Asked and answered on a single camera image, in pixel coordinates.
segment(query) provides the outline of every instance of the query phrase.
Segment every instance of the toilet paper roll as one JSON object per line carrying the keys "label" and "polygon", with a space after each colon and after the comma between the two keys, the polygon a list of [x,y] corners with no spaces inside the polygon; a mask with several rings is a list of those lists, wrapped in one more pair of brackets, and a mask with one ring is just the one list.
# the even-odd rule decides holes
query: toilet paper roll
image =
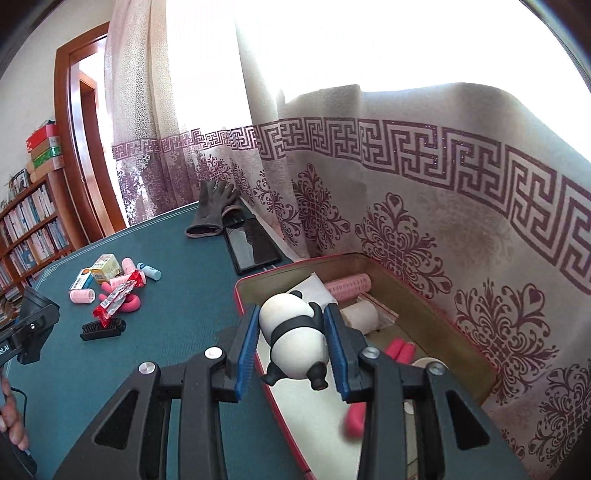
{"label": "toilet paper roll", "polygon": [[379,328],[378,311],[374,304],[368,300],[360,301],[342,309],[340,314],[348,326],[357,328],[364,335]]}

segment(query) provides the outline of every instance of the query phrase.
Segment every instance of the cardboard box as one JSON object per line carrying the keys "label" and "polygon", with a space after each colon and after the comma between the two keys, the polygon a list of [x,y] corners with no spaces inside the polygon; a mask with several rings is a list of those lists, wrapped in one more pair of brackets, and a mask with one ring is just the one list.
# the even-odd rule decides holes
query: cardboard box
{"label": "cardboard box", "polygon": [[96,259],[96,262],[90,268],[90,273],[97,283],[103,283],[122,275],[123,270],[121,270],[121,265],[119,265],[113,254],[103,254]]}
{"label": "cardboard box", "polygon": [[31,160],[35,160],[39,155],[41,155],[45,150],[51,147],[59,147],[61,145],[60,137],[47,137],[44,141],[38,144],[35,148],[31,150]]}
{"label": "cardboard box", "polygon": [[83,268],[78,273],[78,276],[74,280],[74,283],[70,287],[70,290],[84,290],[85,288],[90,288],[90,284],[92,283],[92,273],[90,272],[90,268]]}
{"label": "cardboard box", "polygon": [[64,168],[64,157],[62,155],[58,157],[51,157],[45,163],[43,163],[39,168],[35,168],[31,173],[31,182],[35,183],[40,178],[47,175],[49,172],[58,170],[60,168]]}
{"label": "cardboard box", "polygon": [[27,138],[27,152],[31,153],[33,148],[43,142],[47,137],[55,137],[56,135],[58,135],[56,124],[43,125]]}
{"label": "cardboard box", "polygon": [[43,163],[49,160],[51,157],[57,157],[61,155],[61,146],[51,147],[45,150],[41,155],[39,155],[35,160],[33,160],[33,165],[35,168],[39,168]]}

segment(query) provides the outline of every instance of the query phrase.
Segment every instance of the red candy wrapper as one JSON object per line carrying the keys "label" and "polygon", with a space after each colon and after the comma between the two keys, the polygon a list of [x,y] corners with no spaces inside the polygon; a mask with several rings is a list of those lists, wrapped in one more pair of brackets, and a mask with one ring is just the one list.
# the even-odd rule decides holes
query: red candy wrapper
{"label": "red candy wrapper", "polygon": [[103,328],[109,326],[111,317],[117,309],[123,305],[125,297],[131,293],[135,287],[143,287],[144,281],[138,270],[133,272],[128,280],[117,286],[109,296],[104,299],[100,305],[92,311],[92,316],[100,320]]}

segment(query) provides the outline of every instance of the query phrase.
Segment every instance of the white wall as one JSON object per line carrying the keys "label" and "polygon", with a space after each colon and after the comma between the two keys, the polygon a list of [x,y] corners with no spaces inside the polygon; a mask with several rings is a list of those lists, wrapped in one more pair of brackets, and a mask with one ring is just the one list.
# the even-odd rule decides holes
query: white wall
{"label": "white wall", "polygon": [[25,142],[53,108],[56,50],[111,19],[115,0],[65,0],[31,34],[0,79],[0,200],[29,159]]}

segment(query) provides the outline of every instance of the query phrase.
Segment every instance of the metal screw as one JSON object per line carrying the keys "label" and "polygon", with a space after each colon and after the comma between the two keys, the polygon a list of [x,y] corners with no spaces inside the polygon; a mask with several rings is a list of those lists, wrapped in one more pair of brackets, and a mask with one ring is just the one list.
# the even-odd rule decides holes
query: metal screw
{"label": "metal screw", "polygon": [[215,360],[216,358],[220,358],[223,354],[223,351],[218,346],[211,346],[207,350],[205,350],[205,356],[211,360]]}
{"label": "metal screw", "polygon": [[361,352],[363,354],[364,357],[366,358],[377,358],[379,357],[379,350],[374,347],[374,346],[367,346],[363,349],[363,352]]}
{"label": "metal screw", "polygon": [[427,365],[427,369],[433,375],[443,375],[446,370],[445,365],[443,365],[440,362],[431,362],[430,364]]}
{"label": "metal screw", "polygon": [[154,362],[144,362],[139,366],[139,373],[143,375],[149,375],[156,370],[156,364]]}

